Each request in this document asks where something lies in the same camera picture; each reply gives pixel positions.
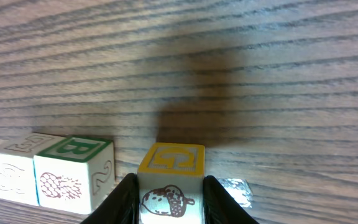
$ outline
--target yellow square border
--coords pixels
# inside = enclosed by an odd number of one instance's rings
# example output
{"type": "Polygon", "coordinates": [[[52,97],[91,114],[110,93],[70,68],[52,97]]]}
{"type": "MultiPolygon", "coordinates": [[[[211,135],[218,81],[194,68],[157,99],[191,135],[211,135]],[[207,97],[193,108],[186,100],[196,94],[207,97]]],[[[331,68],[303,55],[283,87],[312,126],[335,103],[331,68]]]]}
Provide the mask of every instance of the yellow square border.
{"type": "Polygon", "coordinates": [[[205,147],[198,144],[178,144],[178,143],[154,143],[150,148],[146,156],[143,158],[137,172],[152,172],[158,174],[179,174],[179,175],[192,175],[192,176],[204,176],[204,160],[205,160],[205,147]],[[159,147],[171,146],[171,147],[195,147],[197,148],[197,161],[195,171],[181,171],[173,169],[155,169],[147,167],[153,158],[154,153],[159,147]]]}

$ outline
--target wooden table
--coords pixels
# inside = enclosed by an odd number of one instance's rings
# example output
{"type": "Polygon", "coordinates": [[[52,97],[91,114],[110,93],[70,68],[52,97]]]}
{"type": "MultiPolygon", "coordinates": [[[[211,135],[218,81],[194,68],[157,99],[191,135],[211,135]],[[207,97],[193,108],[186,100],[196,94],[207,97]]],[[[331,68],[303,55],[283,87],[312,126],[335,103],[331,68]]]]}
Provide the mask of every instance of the wooden table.
{"type": "MultiPolygon", "coordinates": [[[[0,143],[204,144],[261,223],[358,223],[358,0],[0,0],[0,143]]],[[[85,216],[0,200],[0,223],[85,216]]]]}

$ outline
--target yellow block top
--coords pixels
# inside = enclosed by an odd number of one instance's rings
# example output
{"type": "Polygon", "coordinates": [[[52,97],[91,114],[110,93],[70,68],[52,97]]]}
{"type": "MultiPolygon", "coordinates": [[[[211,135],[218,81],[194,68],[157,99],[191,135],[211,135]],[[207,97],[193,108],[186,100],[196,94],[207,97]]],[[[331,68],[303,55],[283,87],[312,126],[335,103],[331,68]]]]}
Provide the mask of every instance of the yellow block top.
{"type": "Polygon", "coordinates": [[[205,147],[197,144],[155,143],[138,172],[204,176],[205,147]]]}

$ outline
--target cube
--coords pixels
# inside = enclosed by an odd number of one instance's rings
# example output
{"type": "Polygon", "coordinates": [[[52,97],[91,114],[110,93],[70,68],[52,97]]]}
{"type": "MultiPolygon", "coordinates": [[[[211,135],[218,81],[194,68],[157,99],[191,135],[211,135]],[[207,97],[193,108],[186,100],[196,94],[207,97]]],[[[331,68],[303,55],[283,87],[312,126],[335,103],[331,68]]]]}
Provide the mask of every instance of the cube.
{"type": "Polygon", "coordinates": [[[203,221],[205,147],[155,143],[137,171],[143,223],[203,221]]]}
{"type": "Polygon", "coordinates": [[[0,198],[39,205],[33,156],[63,139],[30,133],[0,145],[0,198]]]}
{"type": "Polygon", "coordinates": [[[40,205],[87,215],[115,181],[113,143],[70,137],[34,156],[40,205]]]}

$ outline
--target green square border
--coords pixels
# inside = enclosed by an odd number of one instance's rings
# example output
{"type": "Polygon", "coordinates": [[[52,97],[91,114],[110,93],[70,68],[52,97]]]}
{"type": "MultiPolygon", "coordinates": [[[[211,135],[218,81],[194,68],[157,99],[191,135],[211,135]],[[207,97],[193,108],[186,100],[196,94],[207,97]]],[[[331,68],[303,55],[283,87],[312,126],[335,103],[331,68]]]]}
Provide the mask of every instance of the green square border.
{"type": "Polygon", "coordinates": [[[66,139],[63,139],[60,142],[58,142],[58,143],[56,143],[56,144],[54,144],[52,146],[49,146],[48,148],[44,149],[43,151],[40,151],[37,154],[37,156],[53,158],[53,159],[63,159],[63,160],[66,160],[66,161],[73,161],[73,162],[87,162],[90,159],[92,159],[94,156],[96,156],[99,152],[101,152],[103,149],[105,149],[111,143],[112,143],[112,141],[98,139],[98,138],[89,138],[89,137],[82,137],[82,136],[68,136],[66,139]],[[57,147],[60,144],[69,142],[69,141],[71,141],[72,139],[75,139],[75,138],[77,138],[77,139],[88,139],[88,140],[94,140],[94,141],[101,141],[101,142],[104,142],[104,144],[102,144],[102,146],[100,146],[98,150],[92,152],[92,154],[90,154],[85,159],[75,159],[75,158],[70,158],[70,157],[56,156],[56,155],[47,154],[47,152],[50,151],[51,149],[57,147]]]}

